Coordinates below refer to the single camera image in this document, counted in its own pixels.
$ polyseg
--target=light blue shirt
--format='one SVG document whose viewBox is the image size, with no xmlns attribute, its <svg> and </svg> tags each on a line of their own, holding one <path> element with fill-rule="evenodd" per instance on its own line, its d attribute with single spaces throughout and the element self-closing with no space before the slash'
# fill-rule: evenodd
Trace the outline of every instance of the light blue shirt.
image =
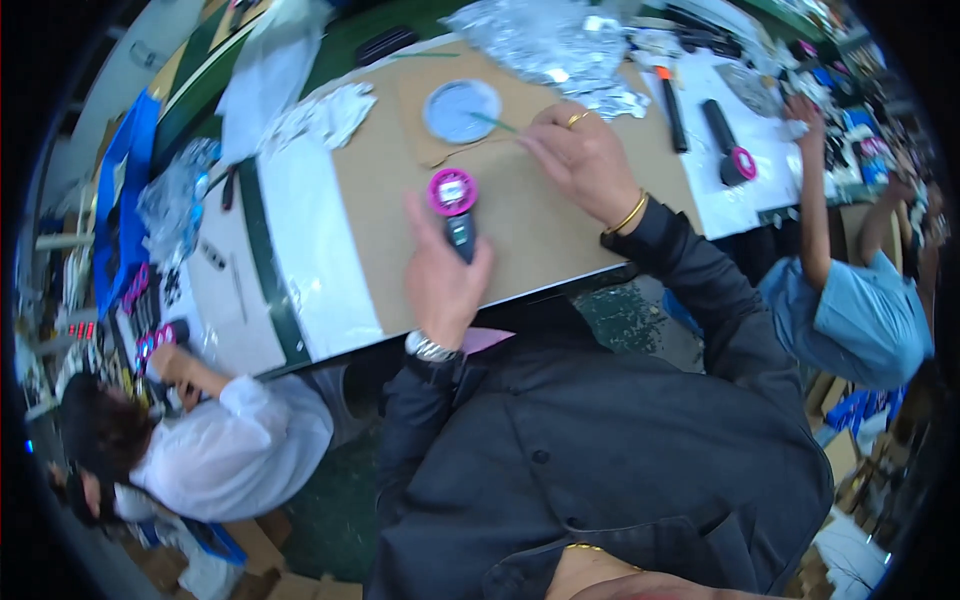
<svg viewBox="0 0 960 600">
<path fill-rule="evenodd" d="M 877 252 L 868 267 L 834 260 L 821 294 L 800 258 L 782 258 L 758 286 L 780 343 L 802 363 L 874 390 L 893 390 L 933 355 L 912 279 Z"/>
</svg>

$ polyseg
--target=hand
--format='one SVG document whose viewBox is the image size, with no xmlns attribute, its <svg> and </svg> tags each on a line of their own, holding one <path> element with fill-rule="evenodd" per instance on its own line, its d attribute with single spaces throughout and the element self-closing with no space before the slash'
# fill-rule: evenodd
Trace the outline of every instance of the hand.
<svg viewBox="0 0 960 600">
<path fill-rule="evenodd" d="M 824 154 L 824 144 L 827 143 L 825 133 L 824 115 L 813 104 L 813 101 L 805 94 L 797 94 L 786 99 L 786 106 L 783 107 L 783 116 L 787 119 L 803 121 L 808 127 L 808 131 L 797 140 L 802 154 L 819 153 Z"/>
<path fill-rule="evenodd" d="M 200 390 L 189 381 L 184 380 L 177 384 L 177 396 L 185 413 L 192 411 L 200 402 Z"/>
<path fill-rule="evenodd" d="M 493 247 L 478 237 L 473 262 L 467 264 L 423 209 L 423 198 L 404 198 L 410 231 L 417 243 L 406 271 L 407 300 L 417 325 L 431 342 L 459 349 L 477 314 L 493 266 Z"/>
<path fill-rule="evenodd" d="M 176 344 L 161 344 L 150 355 L 150 364 L 161 381 L 170 383 L 189 378 L 194 358 Z"/>
<path fill-rule="evenodd" d="M 590 112 L 567 128 L 571 116 L 585 112 L 575 102 L 546 108 L 518 142 L 570 200 L 608 228 L 616 227 L 636 207 L 640 189 L 623 144 L 599 115 Z M 642 210 L 620 233 L 636 228 Z"/>
</svg>

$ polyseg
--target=factory floor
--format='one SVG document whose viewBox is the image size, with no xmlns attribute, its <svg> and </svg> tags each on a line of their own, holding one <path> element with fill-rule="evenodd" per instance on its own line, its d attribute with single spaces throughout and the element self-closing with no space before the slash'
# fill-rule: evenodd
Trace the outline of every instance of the factory floor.
<svg viewBox="0 0 960 600">
<path fill-rule="evenodd" d="M 650 277 L 621 283 L 611 272 L 568 284 L 563 292 L 584 315 L 597 339 L 616 352 L 659 356 L 679 369 L 699 372 L 700 338 L 666 315 L 663 288 Z M 362 582 L 376 544 L 373 465 L 375 426 L 360 439 L 327 454 L 313 477 L 285 506 L 293 533 L 282 551 L 294 572 Z"/>
</svg>

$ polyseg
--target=black shirt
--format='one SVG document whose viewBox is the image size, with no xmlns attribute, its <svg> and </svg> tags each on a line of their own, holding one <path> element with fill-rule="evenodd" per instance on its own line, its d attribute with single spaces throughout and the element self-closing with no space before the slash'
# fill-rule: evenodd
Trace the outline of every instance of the black shirt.
<svg viewBox="0 0 960 600">
<path fill-rule="evenodd" d="M 682 215 L 651 201 L 613 249 L 697 320 L 708 375 L 520 339 L 454 411 L 404 369 L 386 387 L 367 598 L 540 600 L 575 541 L 706 586 L 783 589 L 833 489 L 795 363 Z"/>
</svg>

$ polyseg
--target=aluminum foil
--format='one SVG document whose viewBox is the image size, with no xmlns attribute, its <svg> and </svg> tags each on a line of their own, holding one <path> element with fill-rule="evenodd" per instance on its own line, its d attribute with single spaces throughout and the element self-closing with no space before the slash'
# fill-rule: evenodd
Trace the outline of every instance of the aluminum foil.
<svg viewBox="0 0 960 600">
<path fill-rule="evenodd" d="M 650 98 L 616 73 L 626 32 L 583 0 L 480 0 L 440 19 L 524 82 L 549 85 L 605 120 L 640 118 Z"/>
</svg>

